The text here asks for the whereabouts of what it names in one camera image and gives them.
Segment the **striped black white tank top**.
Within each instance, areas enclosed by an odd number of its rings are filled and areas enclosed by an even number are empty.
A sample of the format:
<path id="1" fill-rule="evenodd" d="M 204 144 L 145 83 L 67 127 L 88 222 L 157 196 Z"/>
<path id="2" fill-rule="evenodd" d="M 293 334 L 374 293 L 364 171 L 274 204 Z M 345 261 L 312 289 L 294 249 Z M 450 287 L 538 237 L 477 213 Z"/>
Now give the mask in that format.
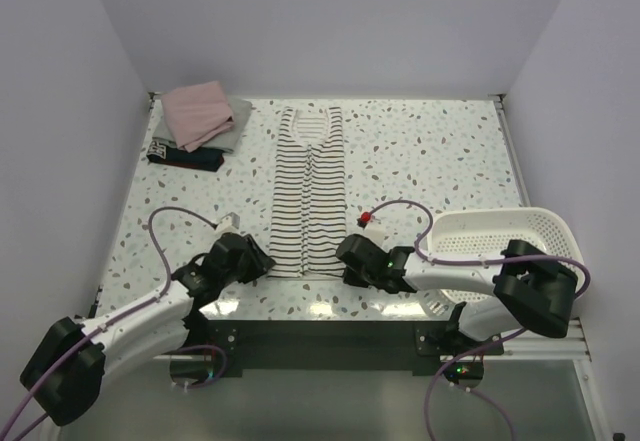
<path id="1" fill-rule="evenodd" d="M 346 168 L 339 107 L 318 113 L 287 107 L 278 133 L 269 253 L 270 275 L 339 277 L 346 237 Z"/>

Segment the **pink tank top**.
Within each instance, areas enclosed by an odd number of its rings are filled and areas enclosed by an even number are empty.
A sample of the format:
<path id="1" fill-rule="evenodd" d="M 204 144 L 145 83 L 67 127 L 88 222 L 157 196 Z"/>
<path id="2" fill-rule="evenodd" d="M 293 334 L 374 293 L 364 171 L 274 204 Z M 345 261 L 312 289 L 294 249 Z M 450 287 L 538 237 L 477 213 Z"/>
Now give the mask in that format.
<path id="1" fill-rule="evenodd" d="M 167 128 L 179 149 L 193 152 L 230 131 L 233 111 L 219 81 L 176 88 L 161 96 Z"/>

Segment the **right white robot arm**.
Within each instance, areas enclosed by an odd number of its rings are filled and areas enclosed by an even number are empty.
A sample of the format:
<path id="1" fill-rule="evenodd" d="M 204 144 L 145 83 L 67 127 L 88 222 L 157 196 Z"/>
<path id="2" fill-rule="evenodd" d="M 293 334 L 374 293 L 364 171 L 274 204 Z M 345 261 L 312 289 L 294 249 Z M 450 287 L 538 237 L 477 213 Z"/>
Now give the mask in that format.
<path id="1" fill-rule="evenodd" d="M 460 291 L 480 294 L 477 302 L 458 304 L 445 330 L 448 347 L 469 353 L 480 341 L 525 329 L 548 338 L 568 331 L 574 300 L 588 286 L 579 262 L 552 256 L 523 240 L 508 242 L 496 259 L 439 259 L 417 247 L 386 252 L 369 238 L 353 234 L 336 250 L 344 263 L 343 281 L 390 294 Z"/>

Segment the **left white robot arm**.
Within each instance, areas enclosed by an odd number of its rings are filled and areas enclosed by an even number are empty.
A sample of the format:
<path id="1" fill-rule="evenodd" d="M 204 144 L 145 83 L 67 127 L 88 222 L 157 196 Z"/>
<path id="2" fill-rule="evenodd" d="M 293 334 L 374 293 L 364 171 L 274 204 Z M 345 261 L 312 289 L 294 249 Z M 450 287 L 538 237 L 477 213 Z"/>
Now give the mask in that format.
<path id="1" fill-rule="evenodd" d="M 55 425 L 66 426 L 91 408 L 107 382 L 155 356 L 200 351 L 207 341 L 201 308 L 274 265 L 252 236 L 225 233 L 138 300 L 101 317 L 54 323 L 20 381 Z"/>

